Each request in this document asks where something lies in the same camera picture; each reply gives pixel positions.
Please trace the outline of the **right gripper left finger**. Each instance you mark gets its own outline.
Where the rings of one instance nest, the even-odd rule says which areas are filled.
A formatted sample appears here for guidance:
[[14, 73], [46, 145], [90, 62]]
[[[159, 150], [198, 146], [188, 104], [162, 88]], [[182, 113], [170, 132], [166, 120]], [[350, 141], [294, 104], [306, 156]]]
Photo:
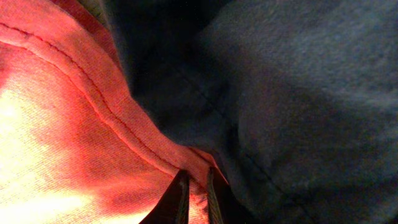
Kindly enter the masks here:
[[180, 170], [157, 205], [139, 224], [188, 224], [189, 175]]

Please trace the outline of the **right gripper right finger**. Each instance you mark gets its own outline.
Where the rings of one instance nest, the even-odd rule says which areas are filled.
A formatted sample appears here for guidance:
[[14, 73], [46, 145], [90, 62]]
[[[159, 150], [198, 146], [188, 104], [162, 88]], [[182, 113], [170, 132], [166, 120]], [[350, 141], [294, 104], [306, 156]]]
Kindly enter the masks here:
[[249, 218], [235, 199], [227, 181], [215, 167], [207, 176], [208, 216], [210, 224], [245, 224]]

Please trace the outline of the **red soccer t-shirt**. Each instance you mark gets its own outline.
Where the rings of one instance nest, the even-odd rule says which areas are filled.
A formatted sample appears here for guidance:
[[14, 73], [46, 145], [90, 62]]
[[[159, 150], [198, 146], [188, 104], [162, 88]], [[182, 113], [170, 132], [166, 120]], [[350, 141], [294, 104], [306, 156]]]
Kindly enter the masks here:
[[181, 169], [207, 223], [213, 165], [160, 134], [78, 2], [1, 2], [2, 223], [139, 223]]

